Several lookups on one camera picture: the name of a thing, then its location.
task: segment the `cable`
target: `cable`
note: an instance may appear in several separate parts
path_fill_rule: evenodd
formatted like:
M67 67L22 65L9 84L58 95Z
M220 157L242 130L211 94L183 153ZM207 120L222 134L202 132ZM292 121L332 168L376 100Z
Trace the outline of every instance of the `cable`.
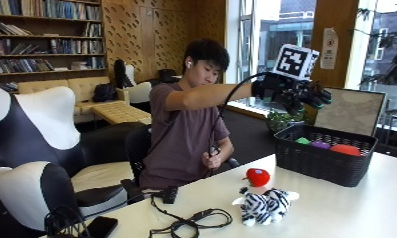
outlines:
M163 229L153 229L150 230L149 233L149 238L153 237L154 234L171 234L172 238L180 238L179 235L176 235L176 230L183 226L187 225L191 228L194 228L195 230L195 234L192 236L192 238L199 238L200 236L200 229L212 229L212 228L222 228L226 227L228 225L232 224L234 222L234 217L230 214L228 211L223 210L223 209L208 209L206 211L198 212L196 214L194 214L188 219L184 219L174 214L171 214L170 212L167 212L166 210L162 210L157 203L155 203L155 199L154 199L155 195L151 196L151 205L158 209L158 211L163 214L166 214L167 216L171 216L172 218L176 219L176 221L166 228ZM196 221L203 220L204 218L214 216L214 215L223 215L227 218L227 222L219 225L212 225L212 226L207 226L207 225L200 225L196 223Z
M87 231L89 237L91 237L89 226L81 213L65 205L57 207L45 217L45 231L49 238L55 237L58 234L82 234L82 226Z
M248 82L251 81L254 78L256 77L260 77L260 76L266 76L268 73L267 72L262 72L262 73L258 73L256 75L254 76L250 76L247 79L244 79L239 84L238 86L235 87L235 89L231 91L231 93L228 94L228 97L227 97L227 100L226 100L226 104L223 105L222 109L220 109L220 115L219 117L216 118L216 121L215 121L215 124L212 126L212 131L211 131L211 136L210 136L210 155L212 155L212 147L218 147L215 144L216 142L214 141L212 143L212 138L215 138L215 130L216 130L216 125L218 125L218 122L222 118L224 118L224 112L226 112L226 108L228 106L228 103L231 101L231 98L234 97L235 93L238 92L238 90L240 89L240 87ZM204 178L207 176L212 176L215 173L215 170L214 169L210 169L210 171L206 173L204 175Z

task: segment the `bookshelf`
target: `bookshelf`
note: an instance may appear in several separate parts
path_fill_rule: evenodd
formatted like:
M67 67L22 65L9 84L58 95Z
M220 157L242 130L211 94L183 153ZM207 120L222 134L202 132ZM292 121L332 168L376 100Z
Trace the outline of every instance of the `bookshelf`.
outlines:
M101 0L0 0L0 83L107 75L101 10Z

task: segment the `wooden wall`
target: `wooden wall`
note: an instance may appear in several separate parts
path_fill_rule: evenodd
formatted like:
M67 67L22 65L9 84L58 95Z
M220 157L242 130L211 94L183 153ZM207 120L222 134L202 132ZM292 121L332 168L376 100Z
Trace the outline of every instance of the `wooden wall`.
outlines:
M324 28L333 27L339 34L339 54L335 69L320 69L320 56L312 72L312 80L319 80L328 87L344 88L345 86L357 9L359 1L316 0L311 48L321 52Z
M157 78L166 68L180 74L192 39L226 43L226 9L226 0L103 0L110 77L118 58L134 65L137 82Z

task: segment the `purple ball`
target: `purple ball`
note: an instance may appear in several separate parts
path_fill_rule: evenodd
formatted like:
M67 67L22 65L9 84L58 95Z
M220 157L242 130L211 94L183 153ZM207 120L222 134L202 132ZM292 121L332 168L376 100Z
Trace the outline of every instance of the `purple ball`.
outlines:
M321 142L321 141L312 141L309 144L311 144L312 146L315 146L315 147L320 147L320 148L323 148L323 149L329 149L329 148L331 148L329 144L325 143L325 142Z

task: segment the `black basket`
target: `black basket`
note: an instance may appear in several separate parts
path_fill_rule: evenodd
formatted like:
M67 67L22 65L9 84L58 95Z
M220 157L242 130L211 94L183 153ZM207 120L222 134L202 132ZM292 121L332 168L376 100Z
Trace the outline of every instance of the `black basket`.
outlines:
M353 156L329 149L296 142L305 137L331 146L356 146L363 156ZM307 125L294 125L276 134L278 165L308 176L347 187L357 187L365 176L377 138Z

